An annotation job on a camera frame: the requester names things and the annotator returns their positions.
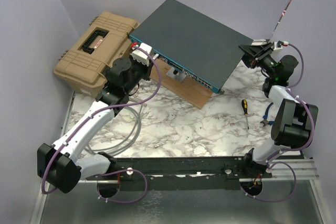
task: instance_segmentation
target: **black handle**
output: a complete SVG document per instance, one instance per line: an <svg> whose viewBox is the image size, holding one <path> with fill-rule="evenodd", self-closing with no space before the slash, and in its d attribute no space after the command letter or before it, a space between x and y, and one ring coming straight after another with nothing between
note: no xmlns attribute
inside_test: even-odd
<svg viewBox="0 0 336 224"><path fill-rule="evenodd" d="M245 99L242 99L241 106L243 107L244 114L247 115L247 101Z"/></svg>
<svg viewBox="0 0 336 224"><path fill-rule="evenodd" d="M93 34L91 34L91 36L84 42L84 44L82 45L82 49L84 52L87 52L88 54L92 54L94 51L94 48L90 47L90 45L92 44L92 42L94 42L94 40L98 37L105 37L109 32L108 31L102 31L102 30L95 30L93 32Z"/></svg>

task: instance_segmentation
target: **screwdriver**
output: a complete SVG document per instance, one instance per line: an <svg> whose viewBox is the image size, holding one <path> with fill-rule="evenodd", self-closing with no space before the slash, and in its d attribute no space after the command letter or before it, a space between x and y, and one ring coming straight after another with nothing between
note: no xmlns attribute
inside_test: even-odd
<svg viewBox="0 0 336 224"><path fill-rule="evenodd" d="M247 114L247 101L245 99L242 99L241 106L243 107L244 115L245 115L245 118L246 118L247 129L249 130L250 127L248 126L248 120L247 120L247 116L248 116L248 114Z"/></svg>

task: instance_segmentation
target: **marble tabletop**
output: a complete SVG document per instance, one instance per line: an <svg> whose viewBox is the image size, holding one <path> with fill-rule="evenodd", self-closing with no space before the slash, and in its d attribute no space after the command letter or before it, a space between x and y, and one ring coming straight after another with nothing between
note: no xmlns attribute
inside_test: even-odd
<svg viewBox="0 0 336 224"><path fill-rule="evenodd" d="M142 128L136 142L117 157L191 157L238 156L262 144L270 137L271 126L263 127L266 107L270 100L261 90L265 77L260 69L248 69L240 62L224 84L225 93L213 94L199 110L171 91L161 87L158 94L142 109ZM149 97L156 82L141 81L132 97L141 101ZM241 105L248 102L249 127ZM93 98L76 94L68 129L88 111ZM140 105L134 106L139 111ZM269 120L273 120L278 108L273 105ZM92 139L93 149L106 148L119 143L132 130L133 114L122 110ZM81 157L90 155L83 151Z"/></svg>

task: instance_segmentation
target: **gray floor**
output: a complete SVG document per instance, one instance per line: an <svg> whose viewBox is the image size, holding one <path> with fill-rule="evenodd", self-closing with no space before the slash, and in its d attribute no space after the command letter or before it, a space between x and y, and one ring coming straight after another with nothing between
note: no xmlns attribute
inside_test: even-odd
<svg viewBox="0 0 336 224"><path fill-rule="evenodd" d="M290 182L264 182L260 196L282 198ZM135 198L140 192L123 192L118 199ZM241 191L149 191L135 204L122 205L98 200L96 185L81 183L68 194L48 196L41 223L115 224L319 224L319 215L309 181L298 184L295 196L281 203L252 200Z"/></svg>

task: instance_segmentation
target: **white marble table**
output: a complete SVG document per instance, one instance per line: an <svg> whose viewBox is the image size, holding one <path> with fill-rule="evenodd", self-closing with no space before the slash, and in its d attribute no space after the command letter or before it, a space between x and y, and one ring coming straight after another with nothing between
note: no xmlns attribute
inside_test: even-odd
<svg viewBox="0 0 336 224"><path fill-rule="evenodd" d="M248 69L242 62L226 81L225 94L213 94L199 110L161 87L158 94L147 102L141 113L142 129L137 141L117 157L189 157L244 155L270 137L271 126L262 127L260 121L270 100L261 90L265 77L259 69ZM137 101L150 96L156 88L154 81L142 81L132 97ZM248 101L249 127L241 105ZM70 129L91 106L93 99L76 94L69 119ZM278 108L273 105L269 119L273 120ZM133 128L135 118L122 110L92 139L93 149L119 143ZM154 148L156 144L164 145Z"/></svg>

